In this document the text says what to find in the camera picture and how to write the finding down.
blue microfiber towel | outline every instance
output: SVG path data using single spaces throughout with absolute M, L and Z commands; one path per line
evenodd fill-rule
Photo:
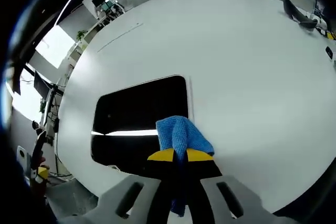
M 211 143 L 201 134 L 195 125 L 183 116 L 171 116 L 156 122 L 159 136 L 160 150 L 173 148 L 177 154 L 178 162 L 183 162 L 187 148 L 205 152 L 211 156 L 215 154 Z M 185 203 L 174 200 L 171 211 L 184 216 Z

office desk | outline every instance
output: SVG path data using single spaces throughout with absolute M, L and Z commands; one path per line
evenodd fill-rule
M 127 174 L 91 158 L 98 99 L 180 74 L 222 173 L 274 212 L 335 158 L 336 73 L 325 47 L 278 0 L 150 0 L 101 30 L 79 59 L 60 106 L 59 158 L 102 195 Z
M 105 15 L 105 17 L 101 18 L 97 23 L 95 23 L 84 35 L 82 41 L 84 41 L 85 43 L 89 44 L 92 39 L 94 38 L 94 36 L 98 33 L 96 30 L 96 27 L 99 26 L 100 24 L 102 24 L 104 22 L 104 20 L 107 19 L 107 16 Z

black object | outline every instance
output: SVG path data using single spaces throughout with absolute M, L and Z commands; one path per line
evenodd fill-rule
M 188 117 L 186 83 L 172 76 L 102 96 L 96 106 L 91 156 L 103 165 L 117 165 L 127 173 L 142 174 L 151 154 L 160 150 L 158 136 L 105 136 L 117 131 L 155 130 L 158 120 Z
M 36 71 L 34 76 L 34 88 L 37 90 L 37 92 L 42 96 L 44 100 L 47 99 L 50 87 Z
M 30 159 L 30 168 L 32 170 L 36 170 L 40 165 L 40 160 L 42 158 L 42 147 L 44 143 L 47 142 L 47 132 L 43 131 L 41 134 L 37 136 L 37 141 L 33 150 L 33 154 L 31 155 Z
M 283 9 L 290 19 L 296 19 L 299 25 L 307 30 L 313 30 L 318 21 L 317 19 L 310 19 L 303 15 L 290 0 L 282 0 Z
M 222 175 L 215 162 L 202 158 L 188 161 L 186 151 L 180 166 L 175 151 L 170 154 L 173 157 L 169 157 L 169 161 L 170 155 L 166 154 L 163 161 L 158 154 L 158 159 L 152 157 L 144 166 L 144 177 L 161 180 L 151 205 L 148 223 L 167 223 L 173 199 L 177 199 L 175 206 L 189 206 L 193 224 L 215 223 L 207 194 L 200 182 L 203 178 Z
M 54 120 L 54 127 L 52 128 L 54 130 L 55 133 L 58 132 L 58 128 L 59 128 L 59 118 L 56 118 Z
M 43 132 L 43 130 L 41 128 L 37 128 L 35 131 L 36 131 L 37 135 L 39 135 L 39 134 L 41 134 Z
M 332 60 L 333 52 L 331 51 L 330 47 L 326 47 L 326 52 L 329 55 L 329 58 Z
M 51 110 L 51 107 L 53 105 L 53 100 L 54 100 L 54 97 L 57 93 L 57 90 L 58 90 L 57 86 L 54 85 L 53 89 L 49 90 L 49 92 L 48 92 L 47 99 L 46 99 L 47 103 L 46 103 L 46 107 L 45 107 L 44 115 L 43 115 L 43 122 L 42 122 L 43 126 L 45 126 L 47 124 L 48 114 L 49 114 L 49 112 Z

black rectangular hole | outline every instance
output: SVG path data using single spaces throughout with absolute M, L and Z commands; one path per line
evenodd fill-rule
M 330 47 L 326 47 L 326 52 L 327 52 L 329 58 L 332 60 L 333 53 L 332 53 L 332 50 L 330 49 Z
M 243 208 L 227 184 L 220 182 L 217 184 L 217 186 L 220 193 L 223 195 L 230 212 L 233 213 L 237 218 L 243 216 Z
M 154 136 L 106 136 L 117 131 L 155 130 L 158 120 L 173 115 L 188 117 L 186 80 L 169 76 L 103 95 L 96 106 L 91 156 L 102 165 L 143 176 L 150 155 L 160 150 Z
M 133 207 L 135 200 L 137 199 L 140 191 L 143 188 L 143 184 L 134 183 L 127 193 L 124 195 L 122 200 L 117 207 L 116 214 L 123 219 L 127 219 L 129 215 L 127 212 Z

window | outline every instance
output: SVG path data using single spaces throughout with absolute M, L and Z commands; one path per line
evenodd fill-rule
M 59 68 L 74 43 L 75 41 L 60 26 L 54 26 L 36 46 L 36 51 L 55 68 Z
M 25 69 L 20 76 L 20 90 L 21 95 L 14 93 L 13 107 L 26 118 L 40 122 L 41 96 L 34 88 L 34 77 Z

